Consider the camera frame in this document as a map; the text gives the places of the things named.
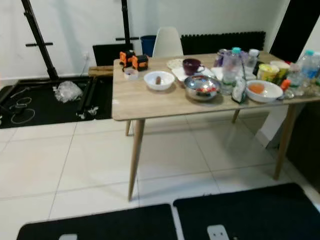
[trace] orange sauce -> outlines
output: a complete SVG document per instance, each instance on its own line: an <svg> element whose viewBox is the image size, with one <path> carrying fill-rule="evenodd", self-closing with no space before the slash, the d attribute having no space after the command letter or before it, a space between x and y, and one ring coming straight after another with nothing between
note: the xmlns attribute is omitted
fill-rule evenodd
<svg viewBox="0 0 320 240"><path fill-rule="evenodd" d="M262 83L252 83L249 85L249 90L261 94L265 90L265 86Z"/></svg>

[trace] wooden board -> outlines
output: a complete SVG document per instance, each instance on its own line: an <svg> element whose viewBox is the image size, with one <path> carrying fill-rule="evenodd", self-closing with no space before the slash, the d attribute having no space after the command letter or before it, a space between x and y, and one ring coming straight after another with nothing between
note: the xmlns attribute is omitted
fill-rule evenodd
<svg viewBox="0 0 320 240"><path fill-rule="evenodd" d="M176 82L166 91L154 91L150 90L144 81L144 75L152 71L171 73L171 70L167 67L167 61L171 59L196 58L210 69L215 57L216 54L200 54L150 58L149 69L140 72L138 80L131 81L125 79L119 59L115 60L113 70L113 119L116 121L148 119L320 101L320 97L303 97L284 101L277 100L272 103L258 103L247 98L243 104L238 104L231 99L231 96L218 94L211 101L198 102L187 98L185 89L181 88ZM265 52L261 52L259 58L265 63L279 60L279 58Z"/></svg>
<svg viewBox="0 0 320 240"><path fill-rule="evenodd" d="M114 66L91 66L88 71L89 77L106 77L114 75Z"/></svg>

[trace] purple mug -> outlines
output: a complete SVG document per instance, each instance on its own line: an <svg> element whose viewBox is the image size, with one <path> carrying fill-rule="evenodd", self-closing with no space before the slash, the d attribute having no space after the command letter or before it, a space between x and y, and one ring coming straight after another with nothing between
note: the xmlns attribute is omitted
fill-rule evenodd
<svg viewBox="0 0 320 240"><path fill-rule="evenodd" d="M198 59L194 58L187 58L183 60L182 66L185 74L188 76L191 76L195 73L200 73L205 70L205 66L203 66Z"/></svg>

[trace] yellow container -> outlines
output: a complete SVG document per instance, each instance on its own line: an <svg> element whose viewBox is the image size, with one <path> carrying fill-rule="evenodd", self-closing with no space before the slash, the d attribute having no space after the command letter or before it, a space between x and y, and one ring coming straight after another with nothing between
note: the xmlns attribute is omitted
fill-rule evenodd
<svg viewBox="0 0 320 240"><path fill-rule="evenodd" d="M275 65L279 68L279 72L276 77L279 80L283 80L289 71L290 65L285 63L284 61L271 61L270 64Z"/></svg>
<svg viewBox="0 0 320 240"><path fill-rule="evenodd" d="M262 81L273 82L280 69L275 65L260 64L257 79Z"/></svg>

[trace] blue trash bin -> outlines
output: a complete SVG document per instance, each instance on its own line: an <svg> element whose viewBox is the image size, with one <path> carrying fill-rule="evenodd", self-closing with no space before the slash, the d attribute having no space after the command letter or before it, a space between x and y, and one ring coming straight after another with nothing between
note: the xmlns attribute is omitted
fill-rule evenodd
<svg viewBox="0 0 320 240"><path fill-rule="evenodd" d="M156 37L157 37L156 35L147 35L147 36L142 36L140 38L143 54L147 54L149 57L152 57L152 54L154 52Z"/></svg>

